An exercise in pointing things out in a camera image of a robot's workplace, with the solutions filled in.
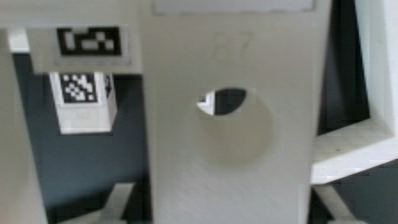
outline qr-like tag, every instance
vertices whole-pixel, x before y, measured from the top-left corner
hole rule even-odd
[[[61,74],[59,81],[64,103],[98,103],[94,74]]]
[[[123,56],[119,27],[57,28],[61,56]]]

